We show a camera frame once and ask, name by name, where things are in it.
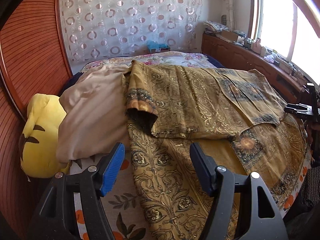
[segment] metal screw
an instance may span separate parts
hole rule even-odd
[[[89,168],[88,168],[88,171],[89,172],[95,172],[97,170],[97,167],[96,166],[90,166]]]
[[[60,179],[62,176],[63,176],[63,173],[61,171],[57,172],[55,175],[57,179]]]
[[[254,179],[258,179],[260,178],[260,174],[254,171],[254,172],[251,172],[251,177],[253,177]]]
[[[223,166],[218,166],[217,170],[220,171],[220,172],[225,172],[227,169],[225,167],[223,167]]]

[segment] pikachu plush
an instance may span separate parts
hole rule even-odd
[[[30,177],[50,178],[67,173],[69,163],[56,159],[58,128],[66,112],[54,95],[35,94],[27,108],[28,120],[19,140],[21,168]]]

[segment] plush toy ear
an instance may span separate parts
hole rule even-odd
[[[41,115],[43,109],[49,103],[49,100],[50,100],[49,96],[44,94],[35,94],[31,98],[27,108],[28,120],[22,132],[25,138],[28,138],[32,133],[33,128],[36,124],[36,121]]]

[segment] paisley pattern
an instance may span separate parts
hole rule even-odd
[[[263,75],[133,61],[123,84],[133,179],[156,239],[197,240],[206,222],[212,199],[190,160],[195,141],[232,172],[258,171],[279,209],[284,206],[299,179],[306,135]],[[238,207],[235,195],[228,239]]]

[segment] beige sheet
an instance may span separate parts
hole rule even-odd
[[[127,65],[105,64],[85,72],[60,97],[67,115],[60,124],[60,162],[108,153],[116,142],[129,149],[122,73]]]

